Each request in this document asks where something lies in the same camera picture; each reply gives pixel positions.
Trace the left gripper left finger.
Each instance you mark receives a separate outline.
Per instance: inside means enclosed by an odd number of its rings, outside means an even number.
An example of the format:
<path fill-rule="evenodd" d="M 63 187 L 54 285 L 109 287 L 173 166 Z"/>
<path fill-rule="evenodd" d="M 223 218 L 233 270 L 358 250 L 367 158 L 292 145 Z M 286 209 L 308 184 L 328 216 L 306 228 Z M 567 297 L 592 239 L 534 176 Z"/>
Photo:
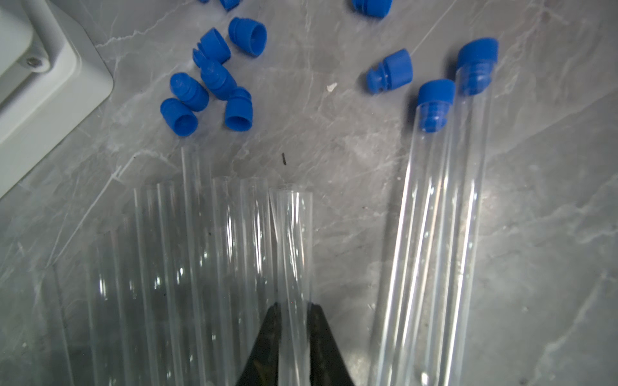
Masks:
<path fill-rule="evenodd" d="M 281 307 L 278 302 L 267 310 L 249 359 L 236 386 L 277 386 L 278 358 L 282 335 Z"/>

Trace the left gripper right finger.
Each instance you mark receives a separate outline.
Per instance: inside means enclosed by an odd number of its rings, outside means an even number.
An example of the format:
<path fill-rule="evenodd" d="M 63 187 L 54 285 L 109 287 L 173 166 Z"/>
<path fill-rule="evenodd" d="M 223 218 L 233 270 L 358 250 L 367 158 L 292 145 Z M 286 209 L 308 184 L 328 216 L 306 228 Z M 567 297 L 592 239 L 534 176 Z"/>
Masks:
<path fill-rule="evenodd" d="M 323 308 L 310 303 L 307 314 L 312 386 L 354 386 Z"/>

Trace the test tube group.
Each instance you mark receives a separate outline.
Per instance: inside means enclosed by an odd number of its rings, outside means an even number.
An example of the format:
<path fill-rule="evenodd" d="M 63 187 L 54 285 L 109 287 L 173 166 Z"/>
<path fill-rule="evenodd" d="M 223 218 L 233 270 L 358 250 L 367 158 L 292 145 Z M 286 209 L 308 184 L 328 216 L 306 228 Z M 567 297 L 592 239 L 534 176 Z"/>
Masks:
<path fill-rule="evenodd" d="M 439 209 L 432 314 L 421 379 L 458 385 L 476 261 L 492 81 L 499 43 L 485 37 L 460 49 Z"/>
<path fill-rule="evenodd" d="M 447 124 L 454 99 L 455 83 L 448 79 L 428 81 L 418 92 L 394 255 L 373 360 L 374 385 L 410 383 L 417 320 L 423 305 L 423 270 L 431 255 L 443 189 Z"/>
<path fill-rule="evenodd" d="M 308 310 L 312 301 L 313 196 L 287 188 L 271 195 L 275 222 L 281 339 L 280 385 L 310 384 Z"/>

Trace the blue stopper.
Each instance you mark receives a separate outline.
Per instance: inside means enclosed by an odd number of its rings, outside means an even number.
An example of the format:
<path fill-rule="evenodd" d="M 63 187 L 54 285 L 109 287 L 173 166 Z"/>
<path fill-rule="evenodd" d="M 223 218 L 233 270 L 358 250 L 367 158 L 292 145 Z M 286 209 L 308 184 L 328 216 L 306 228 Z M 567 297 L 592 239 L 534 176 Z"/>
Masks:
<path fill-rule="evenodd" d="M 221 33 L 211 28 L 192 50 L 192 58 L 198 68 L 202 67 L 206 59 L 224 64 L 231 58 L 231 51 Z"/>
<path fill-rule="evenodd" d="M 225 125 L 230 130 L 248 131 L 253 125 L 253 103 L 250 93 L 242 87 L 232 91 L 225 107 Z"/>
<path fill-rule="evenodd" d="M 171 77 L 170 89 L 191 111 L 200 112 L 209 105 L 207 90 L 185 72 L 178 72 Z"/>
<path fill-rule="evenodd" d="M 170 129 L 179 137 L 191 135 L 198 127 L 196 115 L 178 99 L 164 100 L 160 106 L 160 112 Z"/>
<path fill-rule="evenodd" d="M 352 0 L 355 11 L 374 18 L 382 19 L 389 14 L 393 0 Z"/>
<path fill-rule="evenodd" d="M 220 0 L 223 8 L 229 12 L 240 4 L 241 0 Z"/>
<path fill-rule="evenodd" d="M 229 71 L 219 62 L 206 59 L 201 64 L 201 79 L 206 88 L 219 100 L 228 101 L 238 86 Z"/>
<path fill-rule="evenodd" d="M 261 22 L 235 17 L 228 28 L 229 37 L 247 55 L 260 56 L 267 45 L 267 29 Z"/>
<path fill-rule="evenodd" d="M 410 53 L 406 49 L 387 56 L 374 69 L 368 70 L 365 80 L 367 89 L 378 94 L 408 85 L 414 78 Z"/>

